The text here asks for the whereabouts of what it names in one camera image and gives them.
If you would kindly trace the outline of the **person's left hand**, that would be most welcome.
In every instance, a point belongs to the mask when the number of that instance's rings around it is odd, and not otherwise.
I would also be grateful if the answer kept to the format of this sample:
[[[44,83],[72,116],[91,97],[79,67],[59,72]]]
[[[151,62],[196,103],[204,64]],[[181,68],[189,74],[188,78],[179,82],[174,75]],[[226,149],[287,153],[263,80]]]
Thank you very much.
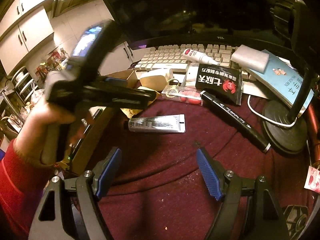
[[[51,124],[72,124],[76,116],[66,109],[41,98],[28,115],[20,133],[14,140],[15,153],[26,163],[36,168],[45,168],[54,163],[42,162],[43,148],[48,127]]]

